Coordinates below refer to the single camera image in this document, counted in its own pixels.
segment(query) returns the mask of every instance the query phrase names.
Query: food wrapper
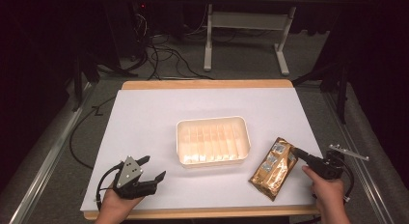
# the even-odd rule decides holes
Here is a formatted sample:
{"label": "food wrapper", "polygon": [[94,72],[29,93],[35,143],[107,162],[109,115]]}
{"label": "food wrapper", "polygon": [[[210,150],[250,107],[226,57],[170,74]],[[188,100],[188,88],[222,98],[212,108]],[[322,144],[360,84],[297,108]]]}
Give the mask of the food wrapper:
{"label": "food wrapper", "polygon": [[295,148],[283,138],[277,138],[261,165],[249,182],[274,202],[286,177],[298,157],[292,154]]}

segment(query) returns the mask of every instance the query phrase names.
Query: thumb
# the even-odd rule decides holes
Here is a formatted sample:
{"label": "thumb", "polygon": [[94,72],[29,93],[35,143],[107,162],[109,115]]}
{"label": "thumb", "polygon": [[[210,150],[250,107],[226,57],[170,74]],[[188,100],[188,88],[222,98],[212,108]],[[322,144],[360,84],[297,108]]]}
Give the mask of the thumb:
{"label": "thumb", "polygon": [[311,169],[309,166],[307,165],[303,165],[302,169],[304,171],[305,174],[307,174],[307,176],[313,180],[313,182],[318,182],[320,180],[323,180],[316,172],[314,172],[313,169]]}

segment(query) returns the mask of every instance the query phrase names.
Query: human hand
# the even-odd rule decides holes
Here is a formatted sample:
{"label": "human hand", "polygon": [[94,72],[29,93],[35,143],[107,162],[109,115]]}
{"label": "human hand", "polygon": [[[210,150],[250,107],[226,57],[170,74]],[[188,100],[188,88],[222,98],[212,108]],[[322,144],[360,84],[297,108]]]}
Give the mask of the human hand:
{"label": "human hand", "polygon": [[349,223],[343,205],[343,182],[340,179],[326,181],[309,166],[303,171],[313,181],[311,191],[316,196],[316,207],[321,213],[322,223]]}
{"label": "human hand", "polygon": [[137,206],[144,197],[133,200],[122,199],[113,189],[107,189],[102,200],[102,206],[96,219],[96,224],[117,224],[123,222],[132,209]]}

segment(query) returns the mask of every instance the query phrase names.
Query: dark background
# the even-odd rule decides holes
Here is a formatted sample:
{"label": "dark background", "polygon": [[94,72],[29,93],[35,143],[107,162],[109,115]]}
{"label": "dark background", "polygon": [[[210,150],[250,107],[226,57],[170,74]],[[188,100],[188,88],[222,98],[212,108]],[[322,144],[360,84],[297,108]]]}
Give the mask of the dark background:
{"label": "dark background", "polygon": [[[313,35],[332,30],[315,69],[345,54],[340,46],[347,49],[349,82],[380,144],[409,187],[405,172],[409,158],[407,0],[370,1],[374,7],[343,11],[337,23],[338,9],[297,8],[291,33],[307,29]],[[73,78],[80,50],[91,49],[112,64],[124,55],[119,41],[112,37],[103,4],[63,2],[0,0],[0,190],[66,103],[66,86]],[[176,38],[181,38],[183,20],[195,26],[203,15],[197,6],[181,3],[162,3],[160,8],[152,5],[144,12],[155,13],[155,28]],[[82,66],[94,70],[93,65]]]}

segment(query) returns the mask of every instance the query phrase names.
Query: plastic container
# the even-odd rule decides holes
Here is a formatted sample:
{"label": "plastic container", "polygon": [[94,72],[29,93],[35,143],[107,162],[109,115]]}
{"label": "plastic container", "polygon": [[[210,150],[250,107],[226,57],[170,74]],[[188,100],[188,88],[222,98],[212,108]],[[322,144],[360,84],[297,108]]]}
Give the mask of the plastic container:
{"label": "plastic container", "polygon": [[177,155],[185,168],[241,163],[249,151],[249,135],[241,117],[177,124]]}

